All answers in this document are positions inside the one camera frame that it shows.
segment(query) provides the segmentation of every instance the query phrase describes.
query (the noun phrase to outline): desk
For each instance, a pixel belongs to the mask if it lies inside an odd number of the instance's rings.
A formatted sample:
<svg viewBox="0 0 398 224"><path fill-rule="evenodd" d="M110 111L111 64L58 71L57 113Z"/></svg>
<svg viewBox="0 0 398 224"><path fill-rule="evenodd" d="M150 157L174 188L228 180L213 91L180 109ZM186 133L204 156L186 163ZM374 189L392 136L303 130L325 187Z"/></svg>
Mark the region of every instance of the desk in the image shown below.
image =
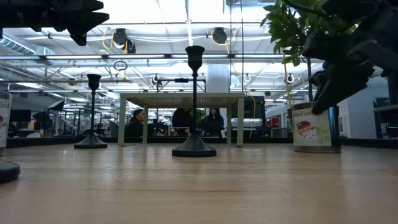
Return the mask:
<svg viewBox="0 0 398 224"><path fill-rule="evenodd" d="M144 133L142 142L148 139L149 108L192 108L192 93L121 93L120 122L124 127L126 120L126 103L130 101L144 108ZM238 104L238 135L236 146L243 146L244 93L198 93L197 108L227 108L227 143L231 144L232 106ZM124 145L124 128L119 128L118 145Z"/></svg>

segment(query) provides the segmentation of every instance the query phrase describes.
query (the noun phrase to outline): dark hair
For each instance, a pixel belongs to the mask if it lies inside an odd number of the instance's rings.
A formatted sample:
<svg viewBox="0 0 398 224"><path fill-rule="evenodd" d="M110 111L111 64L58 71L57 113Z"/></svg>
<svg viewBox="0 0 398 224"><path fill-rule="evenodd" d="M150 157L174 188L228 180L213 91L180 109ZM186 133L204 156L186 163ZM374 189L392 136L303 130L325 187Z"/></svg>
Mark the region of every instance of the dark hair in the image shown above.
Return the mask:
<svg viewBox="0 0 398 224"><path fill-rule="evenodd" d="M143 111L144 111L143 109L138 109L138 110L135 110L134 112L132 112L132 118L130 119L130 122L132 122L132 121L138 121L137 115L138 115L139 113L143 112Z"/></svg>
<svg viewBox="0 0 398 224"><path fill-rule="evenodd" d="M210 108L209 116L210 116L211 119L213 119L213 115L211 113L211 110L216 110L215 117L216 117L216 120L219 120L221 118L220 109L219 108Z"/></svg>

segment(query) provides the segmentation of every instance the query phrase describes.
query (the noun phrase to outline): table leg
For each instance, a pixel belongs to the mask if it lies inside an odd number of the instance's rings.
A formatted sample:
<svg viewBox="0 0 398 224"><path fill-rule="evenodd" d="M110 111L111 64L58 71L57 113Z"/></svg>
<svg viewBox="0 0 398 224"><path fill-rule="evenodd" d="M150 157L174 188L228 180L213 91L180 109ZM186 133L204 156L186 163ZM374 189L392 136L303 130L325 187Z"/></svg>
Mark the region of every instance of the table leg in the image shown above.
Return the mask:
<svg viewBox="0 0 398 224"><path fill-rule="evenodd" d="M236 147L243 147L243 118L244 98L238 99L238 133L236 135Z"/></svg>
<svg viewBox="0 0 398 224"><path fill-rule="evenodd" d="M232 138L232 107L228 106L226 109L226 142L231 144Z"/></svg>
<svg viewBox="0 0 398 224"><path fill-rule="evenodd" d="M143 134L142 134L142 143L147 143L148 142L148 106L144 107L144 113L145 113L145 118L144 122L142 123L144 125Z"/></svg>
<svg viewBox="0 0 398 224"><path fill-rule="evenodd" d="M120 99L120 117L119 117L119 132L118 145L124 146L124 123L126 122L126 99Z"/></svg>

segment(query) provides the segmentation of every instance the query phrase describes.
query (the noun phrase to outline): woman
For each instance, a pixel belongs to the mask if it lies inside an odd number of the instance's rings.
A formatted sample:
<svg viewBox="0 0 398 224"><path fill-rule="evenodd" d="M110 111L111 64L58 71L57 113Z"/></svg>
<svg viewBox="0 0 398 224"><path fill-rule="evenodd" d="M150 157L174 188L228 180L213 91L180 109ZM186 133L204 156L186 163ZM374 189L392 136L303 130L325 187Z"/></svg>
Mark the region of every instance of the woman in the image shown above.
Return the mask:
<svg viewBox="0 0 398 224"><path fill-rule="evenodd" d="M205 134L222 138L221 130L224 130L224 118L220 115L220 109L210 108L209 115L205 118Z"/></svg>
<svg viewBox="0 0 398 224"><path fill-rule="evenodd" d="M132 113L132 118L126 127L125 137L141 137L144 130L144 125L142 124L144 119L144 110L135 110Z"/></svg>

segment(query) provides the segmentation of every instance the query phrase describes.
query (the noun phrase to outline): label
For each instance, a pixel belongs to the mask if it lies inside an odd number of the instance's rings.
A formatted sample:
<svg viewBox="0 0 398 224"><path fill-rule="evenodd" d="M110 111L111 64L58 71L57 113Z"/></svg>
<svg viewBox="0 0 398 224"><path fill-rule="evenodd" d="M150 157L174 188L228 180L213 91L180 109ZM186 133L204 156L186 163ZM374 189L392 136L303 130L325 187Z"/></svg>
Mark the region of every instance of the label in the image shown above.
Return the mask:
<svg viewBox="0 0 398 224"><path fill-rule="evenodd" d="M294 146L331 146L328 111L314 115L311 110L292 112Z"/></svg>
<svg viewBox="0 0 398 224"><path fill-rule="evenodd" d="M6 147L11 100L0 99L0 147Z"/></svg>

